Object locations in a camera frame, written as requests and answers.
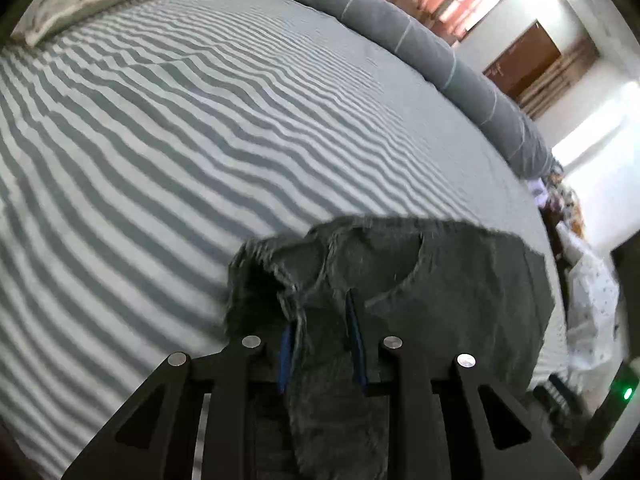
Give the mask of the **dark grey pants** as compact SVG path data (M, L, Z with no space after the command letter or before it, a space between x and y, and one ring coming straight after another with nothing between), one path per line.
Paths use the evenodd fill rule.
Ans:
M304 479L386 477L388 404L362 390L381 377L381 339L413 342L431 367L472 354L522 393L555 306L546 259L519 237L420 218L251 240L228 286L228 336L278 348Z

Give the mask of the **black device with green light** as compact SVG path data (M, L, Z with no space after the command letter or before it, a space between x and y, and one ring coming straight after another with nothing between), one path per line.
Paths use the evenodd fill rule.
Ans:
M603 458L605 439L638 388L638 374L623 362L593 413L557 374L551 374L544 384L533 388L529 397L546 416L551 439L560 450L576 468L593 471Z

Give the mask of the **white patterned cloth pile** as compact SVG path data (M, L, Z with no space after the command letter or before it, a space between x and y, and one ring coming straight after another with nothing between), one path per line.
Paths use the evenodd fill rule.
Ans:
M555 229L570 266L565 274L568 364L572 373L591 373L620 350L620 283L604 258L564 222Z

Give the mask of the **grey white striped bedsheet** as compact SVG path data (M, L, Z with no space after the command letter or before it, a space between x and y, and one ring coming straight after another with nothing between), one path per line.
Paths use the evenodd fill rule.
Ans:
M431 84L293 0L132 0L1 53L1 416L47 479L169 353L224 346L250 238L462 220L550 254Z

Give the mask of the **brown wooden door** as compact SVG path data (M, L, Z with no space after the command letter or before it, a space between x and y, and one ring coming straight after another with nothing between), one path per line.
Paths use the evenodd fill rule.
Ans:
M539 22L533 22L483 74L516 101L560 56L548 32Z

